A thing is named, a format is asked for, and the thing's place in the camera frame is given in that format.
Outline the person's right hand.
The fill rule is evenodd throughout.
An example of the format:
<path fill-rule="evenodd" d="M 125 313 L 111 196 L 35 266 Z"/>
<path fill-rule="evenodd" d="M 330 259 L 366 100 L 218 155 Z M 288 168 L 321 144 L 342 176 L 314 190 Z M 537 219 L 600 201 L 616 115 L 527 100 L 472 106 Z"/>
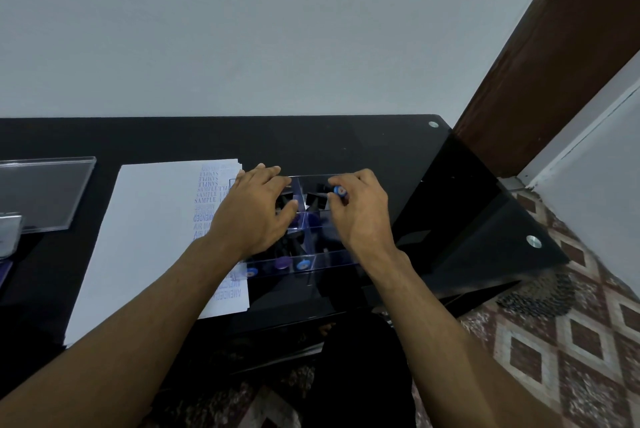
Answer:
<path fill-rule="evenodd" d="M 332 186 L 348 191 L 349 224 L 334 224 L 348 252 L 374 278 L 388 271 L 399 257 L 392 236 L 388 195 L 370 169 L 332 176 Z"/>

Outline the person's black clothing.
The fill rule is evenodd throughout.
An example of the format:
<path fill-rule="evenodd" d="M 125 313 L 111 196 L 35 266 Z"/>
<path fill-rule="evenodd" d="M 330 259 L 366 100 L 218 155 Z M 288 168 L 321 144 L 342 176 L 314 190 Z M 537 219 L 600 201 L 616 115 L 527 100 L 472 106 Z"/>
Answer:
<path fill-rule="evenodd" d="M 384 319 L 340 319 L 318 357 L 301 428 L 415 428 L 412 383 L 399 338 Z"/>

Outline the clear acrylic organizer box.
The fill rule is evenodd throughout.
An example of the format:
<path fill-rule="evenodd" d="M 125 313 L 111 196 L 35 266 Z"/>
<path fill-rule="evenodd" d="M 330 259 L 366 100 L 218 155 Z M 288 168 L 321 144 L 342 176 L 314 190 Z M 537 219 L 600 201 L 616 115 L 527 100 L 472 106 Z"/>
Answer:
<path fill-rule="evenodd" d="M 297 175 L 276 198 L 276 212 L 296 201 L 298 208 L 281 238 L 249 256 L 230 273 L 245 280 L 251 293 L 317 287 L 322 292 L 361 286 L 364 273 L 343 245 L 333 223 L 328 194 L 346 199 L 329 174 Z"/>

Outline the person's left forearm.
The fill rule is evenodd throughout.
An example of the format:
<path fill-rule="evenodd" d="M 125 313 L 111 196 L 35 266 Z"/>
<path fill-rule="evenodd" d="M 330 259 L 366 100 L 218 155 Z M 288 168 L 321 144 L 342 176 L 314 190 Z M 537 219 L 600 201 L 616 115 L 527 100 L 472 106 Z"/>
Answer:
<path fill-rule="evenodd" d="M 136 428 L 206 303 L 249 250 L 231 237 L 191 243 L 155 282 L 0 400 L 0 428 Z"/>

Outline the person's left hand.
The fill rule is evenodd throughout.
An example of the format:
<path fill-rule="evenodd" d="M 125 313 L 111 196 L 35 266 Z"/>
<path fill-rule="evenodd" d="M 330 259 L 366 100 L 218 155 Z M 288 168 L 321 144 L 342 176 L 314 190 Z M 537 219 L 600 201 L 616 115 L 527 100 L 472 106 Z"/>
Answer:
<path fill-rule="evenodd" d="M 205 243 L 230 265 L 267 250 L 285 234 L 275 227 L 275 202 L 291 178 L 281 176 L 257 184 L 256 167 L 236 175 L 204 236 Z"/>

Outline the brown wooden door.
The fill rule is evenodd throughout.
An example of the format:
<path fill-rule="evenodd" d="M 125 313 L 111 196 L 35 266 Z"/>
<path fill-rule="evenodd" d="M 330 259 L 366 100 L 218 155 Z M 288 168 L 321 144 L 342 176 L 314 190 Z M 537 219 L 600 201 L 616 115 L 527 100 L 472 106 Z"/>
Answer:
<path fill-rule="evenodd" d="M 515 176 L 638 51 L 640 0 L 532 0 L 454 132 Z"/>

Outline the person's right forearm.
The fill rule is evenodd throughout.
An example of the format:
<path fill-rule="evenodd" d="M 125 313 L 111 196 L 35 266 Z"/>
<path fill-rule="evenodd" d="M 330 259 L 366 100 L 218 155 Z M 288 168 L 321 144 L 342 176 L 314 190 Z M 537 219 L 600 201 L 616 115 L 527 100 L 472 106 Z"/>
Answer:
<path fill-rule="evenodd" d="M 561 417 L 503 369 L 395 247 L 356 254 L 402 344 L 434 428 L 563 428 Z"/>

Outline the stack of white paper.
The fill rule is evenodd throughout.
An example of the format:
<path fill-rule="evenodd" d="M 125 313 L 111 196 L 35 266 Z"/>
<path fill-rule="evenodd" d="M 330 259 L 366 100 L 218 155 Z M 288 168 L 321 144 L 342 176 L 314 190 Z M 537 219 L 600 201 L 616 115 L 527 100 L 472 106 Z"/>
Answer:
<path fill-rule="evenodd" d="M 123 165 L 65 332 L 71 346 L 155 282 L 210 228 L 235 159 Z"/>

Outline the dark beaded floor pile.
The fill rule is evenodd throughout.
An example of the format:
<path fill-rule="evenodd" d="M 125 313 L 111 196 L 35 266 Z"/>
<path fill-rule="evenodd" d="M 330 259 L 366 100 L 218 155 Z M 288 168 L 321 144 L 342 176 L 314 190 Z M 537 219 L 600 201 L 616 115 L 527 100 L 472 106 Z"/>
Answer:
<path fill-rule="evenodd" d="M 566 315 L 574 304 L 575 286 L 563 272 L 546 272 L 497 300 L 510 313 L 545 319 Z"/>

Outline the clear acrylic sign holder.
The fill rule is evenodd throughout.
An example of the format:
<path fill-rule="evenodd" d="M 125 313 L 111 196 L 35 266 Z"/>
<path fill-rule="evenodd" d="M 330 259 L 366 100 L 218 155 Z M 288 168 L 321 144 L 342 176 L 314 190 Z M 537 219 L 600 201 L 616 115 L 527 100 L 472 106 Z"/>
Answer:
<path fill-rule="evenodd" d="M 0 160 L 0 214 L 22 216 L 23 233 L 68 230 L 96 157 Z"/>

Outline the grey flat device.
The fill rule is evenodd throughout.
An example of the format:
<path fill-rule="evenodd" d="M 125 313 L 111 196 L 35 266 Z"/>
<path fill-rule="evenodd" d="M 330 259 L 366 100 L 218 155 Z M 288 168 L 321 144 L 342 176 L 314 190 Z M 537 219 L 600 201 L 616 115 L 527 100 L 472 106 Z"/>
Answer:
<path fill-rule="evenodd" d="M 23 216 L 0 213 L 0 260 L 9 258 L 18 248 L 22 234 Z"/>

